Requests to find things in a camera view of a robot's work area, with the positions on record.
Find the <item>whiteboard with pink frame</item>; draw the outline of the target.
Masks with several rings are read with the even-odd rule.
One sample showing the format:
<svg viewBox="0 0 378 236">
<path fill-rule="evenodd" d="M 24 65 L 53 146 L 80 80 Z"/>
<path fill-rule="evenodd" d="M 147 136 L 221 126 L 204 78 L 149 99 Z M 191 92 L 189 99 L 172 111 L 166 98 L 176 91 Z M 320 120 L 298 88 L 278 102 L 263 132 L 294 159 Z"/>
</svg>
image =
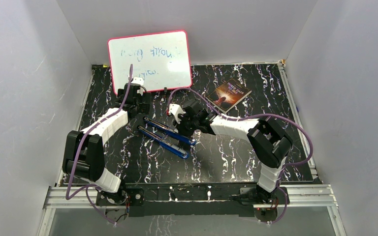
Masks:
<svg viewBox="0 0 378 236">
<path fill-rule="evenodd" d="M 147 91 L 193 84 L 184 30 L 111 38 L 107 46 L 113 91 L 123 89 L 129 75 L 142 78 Z"/>
</svg>

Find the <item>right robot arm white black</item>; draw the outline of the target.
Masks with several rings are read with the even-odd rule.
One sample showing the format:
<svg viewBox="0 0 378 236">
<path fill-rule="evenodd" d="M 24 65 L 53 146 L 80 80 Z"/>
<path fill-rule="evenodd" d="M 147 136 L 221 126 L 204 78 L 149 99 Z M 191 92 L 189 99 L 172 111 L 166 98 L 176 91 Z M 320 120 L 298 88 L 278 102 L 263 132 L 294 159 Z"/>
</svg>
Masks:
<svg viewBox="0 0 378 236">
<path fill-rule="evenodd" d="M 190 138 L 196 130 L 211 135 L 226 135 L 248 141 L 261 163 L 256 189 L 245 202 L 271 203 L 277 197 L 279 176 L 293 141 L 274 120 L 241 119 L 208 112 L 199 102 L 170 104 L 168 115 L 174 118 L 178 133 Z"/>
</svg>

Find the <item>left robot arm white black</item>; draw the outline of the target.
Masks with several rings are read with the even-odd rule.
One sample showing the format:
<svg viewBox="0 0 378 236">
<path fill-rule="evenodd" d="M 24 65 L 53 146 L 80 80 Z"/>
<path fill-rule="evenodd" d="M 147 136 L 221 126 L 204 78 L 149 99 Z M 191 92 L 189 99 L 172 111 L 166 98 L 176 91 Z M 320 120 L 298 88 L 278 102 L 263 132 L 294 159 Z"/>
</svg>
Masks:
<svg viewBox="0 0 378 236">
<path fill-rule="evenodd" d="M 127 191 L 121 188 L 121 179 L 105 167 L 104 145 L 136 116 L 149 113 L 150 97 L 143 79 L 134 77 L 118 90 L 114 107 L 89 127 L 70 131 L 65 143 L 63 172 L 99 187 L 114 204 L 123 204 Z"/>
</svg>

